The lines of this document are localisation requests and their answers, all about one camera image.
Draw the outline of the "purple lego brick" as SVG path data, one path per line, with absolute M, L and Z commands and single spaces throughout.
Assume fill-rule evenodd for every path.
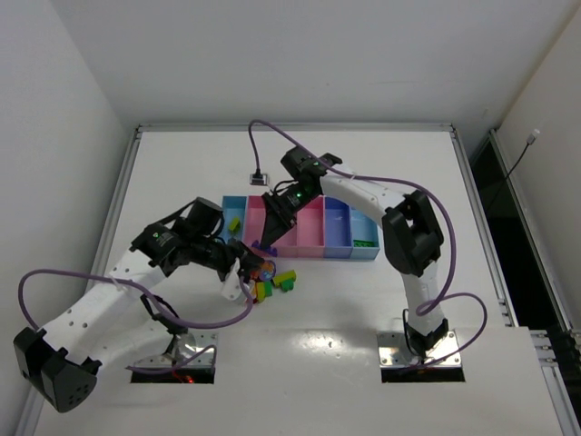
M 260 241 L 255 240 L 252 244 L 251 247 L 253 249 L 259 250 L 263 253 L 267 253 L 268 255 L 274 256 L 276 257 L 278 255 L 278 249 L 276 247 L 273 246 L 266 246 L 266 245 L 262 245 Z

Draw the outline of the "small lime lego brick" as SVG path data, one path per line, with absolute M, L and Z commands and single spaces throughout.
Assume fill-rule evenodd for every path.
M 234 216 L 228 224 L 229 234 L 235 235 L 241 229 L 241 219 L 239 216 Z

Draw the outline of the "dark green lego brick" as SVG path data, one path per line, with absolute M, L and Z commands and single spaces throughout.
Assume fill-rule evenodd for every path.
M 289 292 L 292 291 L 294 289 L 295 286 L 295 281 L 292 279 L 289 280 L 285 280 L 283 282 L 280 283 L 280 289 L 283 292 Z

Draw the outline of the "long green lego plate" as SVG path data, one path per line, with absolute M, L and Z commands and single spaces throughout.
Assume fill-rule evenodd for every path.
M 359 248 L 371 248 L 371 247 L 375 247 L 376 243 L 373 241 L 366 241 L 366 240 L 357 240 L 354 239 L 353 240 L 353 246 L 354 247 L 359 247 Z

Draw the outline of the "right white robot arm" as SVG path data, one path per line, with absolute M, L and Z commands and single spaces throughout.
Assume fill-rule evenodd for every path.
M 444 242 L 429 198 L 420 190 L 399 193 L 364 180 L 333 154 L 314 158 L 294 147 L 281 164 L 292 183 L 281 193 L 261 196 L 265 208 L 261 249 L 270 248 L 293 229 L 298 212 L 321 195 L 363 213 L 381 229 L 385 256 L 401 274 L 409 310 L 409 346 L 417 356 L 426 357 L 448 331 L 448 320 L 439 307 L 417 314 L 419 307 L 437 298 L 438 259 Z

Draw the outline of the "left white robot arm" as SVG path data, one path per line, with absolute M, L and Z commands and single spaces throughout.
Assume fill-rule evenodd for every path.
M 222 208 L 197 197 L 147 225 L 107 275 L 86 275 L 94 286 L 70 308 L 44 326 L 30 320 L 15 336 L 23 377 L 66 413 L 86 400 L 108 366 L 131 370 L 193 329 L 217 330 L 246 318 L 253 306 L 247 284 L 264 260 L 239 240 L 224 241 L 224 224 Z M 222 294 L 243 301 L 244 311 L 221 322 L 176 316 L 151 289 L 191 263 L 217 272 Z

